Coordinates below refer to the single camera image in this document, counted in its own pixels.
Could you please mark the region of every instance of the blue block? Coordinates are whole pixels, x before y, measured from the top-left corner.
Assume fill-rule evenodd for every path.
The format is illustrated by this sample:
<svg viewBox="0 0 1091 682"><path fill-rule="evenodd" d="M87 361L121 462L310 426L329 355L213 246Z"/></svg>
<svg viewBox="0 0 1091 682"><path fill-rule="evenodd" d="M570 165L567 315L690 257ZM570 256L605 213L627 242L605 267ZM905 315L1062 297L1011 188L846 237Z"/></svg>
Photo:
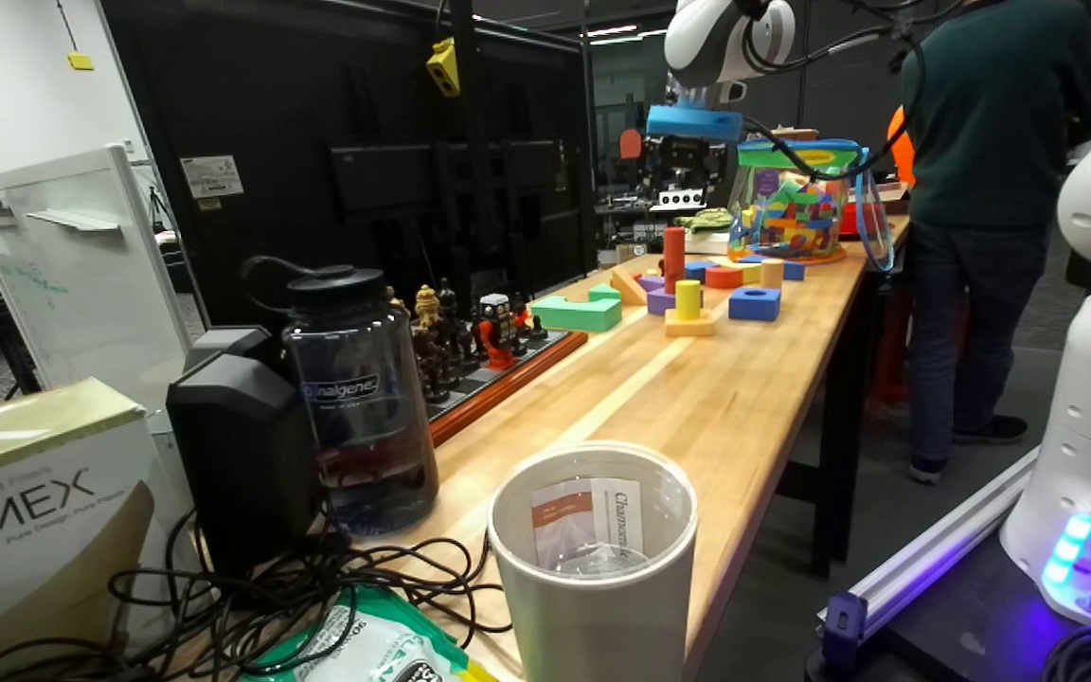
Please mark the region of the blue block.
<svg viewBox="0 0 1091 682"><path fill-rule="evenodd" d="M649 291L649 315L668 315L670 308L675 308L675 299L668 289Z"/></svg>
<svg viewBox="0 0 1091 682"><path fill-rule="evenodd" d="M735 289L728 299L728 319L772 321L778 315L780 315L780 289Z"/></svg>
<svg viewBox="0 0 1091 682"><path fill-rule="evenodd" d="M805 267L804 263L785 263L785 282L805 282Z"/></svg>
<svg viewBox="0 0 1091 682"><path fill-rule="evenodd" d="M684 282L700 282L704 286L704 263L684 263Z"/></svg>

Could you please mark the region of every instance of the blue light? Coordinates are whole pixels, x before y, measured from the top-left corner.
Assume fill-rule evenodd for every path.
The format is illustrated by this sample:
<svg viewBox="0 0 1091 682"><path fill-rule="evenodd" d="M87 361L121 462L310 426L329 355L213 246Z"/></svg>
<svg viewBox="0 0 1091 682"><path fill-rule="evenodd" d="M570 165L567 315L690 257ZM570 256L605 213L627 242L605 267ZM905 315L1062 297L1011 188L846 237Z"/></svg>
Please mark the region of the blue light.
<svg viewBox="0 0 1091 682"><path fill-rule="evenodd" d="M1065 585L1065 579L1069 579L1069 565L1048 561L1048 565L1043 570L1043 585Z"/></svg>
<svg viewBox="0 0 1091 682"><path fill-rule="evenodd" d="M1088 535L1091 535L1091 516L1072 516L1065 535L1077 540L1077 541L1088 541Z"/></svg>
<svg viewBox="0 0 1091 682"><path fill-rule="evenodd" d="M1077 561L1078 561L1078 547L1072 547L1069 540L1062 540L1062 541L1052 547L1052 556L1065 561L1065 565L1077 565Z"/></svg>

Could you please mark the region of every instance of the cardboard box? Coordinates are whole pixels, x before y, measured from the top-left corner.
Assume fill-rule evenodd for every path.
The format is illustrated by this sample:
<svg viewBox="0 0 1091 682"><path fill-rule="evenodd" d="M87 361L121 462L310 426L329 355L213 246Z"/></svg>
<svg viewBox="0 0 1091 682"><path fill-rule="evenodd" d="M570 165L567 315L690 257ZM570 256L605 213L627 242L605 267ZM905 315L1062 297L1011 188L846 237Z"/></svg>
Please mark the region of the cardboard box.
<svg viewBox="0 0 1091 682"><path fill-rule="evenodd" d="M161 570L168 540L192 510L179 451L104 385L77 385L0 407L0 654L33 636L111 641L121 570ZM168 630L134 609L127 641Z"/></svg>

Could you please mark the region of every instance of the wooden workbench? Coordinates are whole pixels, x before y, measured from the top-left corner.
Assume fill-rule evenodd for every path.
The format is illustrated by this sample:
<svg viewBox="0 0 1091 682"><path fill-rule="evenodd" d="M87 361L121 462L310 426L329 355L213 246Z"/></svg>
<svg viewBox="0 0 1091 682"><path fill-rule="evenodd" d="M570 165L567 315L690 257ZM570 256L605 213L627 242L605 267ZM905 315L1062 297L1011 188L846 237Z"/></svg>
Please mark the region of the wooden workbench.
<svg viewBox="0 0 1091 682"><path fill-rule="evenodd" d="M693 478L700 505L690 594L693 676L778 491L817 505L809 561L817 573L848 549L867 257L856 242L839 249L846 257L805 267L805 282L785 282L778 321L728 321L728 291L711 289L704 311L721 319L714 338L668 338L664 319L623 308L615 334L592 338L434 449L434 511L386 541L445 535L478 549L497 484L526 455L579 441L656 449ZM656 257L637 257L627 270L656 270ZM592 273L563 291L579 297L601 282L605 273ZM793 444L822 387L822 462L793 468ZM480 609L486 621L507 616L500 594ZM510 633L480 636L469 654L500 679L517 679Z"/></svg>

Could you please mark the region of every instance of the bottle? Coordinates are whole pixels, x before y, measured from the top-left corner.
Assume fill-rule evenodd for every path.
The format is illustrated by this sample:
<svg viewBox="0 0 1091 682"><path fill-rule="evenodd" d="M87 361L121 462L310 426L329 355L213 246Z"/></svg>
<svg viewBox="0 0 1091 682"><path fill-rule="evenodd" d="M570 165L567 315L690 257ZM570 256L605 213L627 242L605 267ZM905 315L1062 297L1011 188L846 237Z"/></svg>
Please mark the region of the bottle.
<svg viewBox="0 0 1091 682"><path fill-rule="evenodd" d="M344 535L384 535L432 511L438 473L428 435L411 321L378 270L301 270L288 286L285 347L318 441L318 481Z"/></svg>

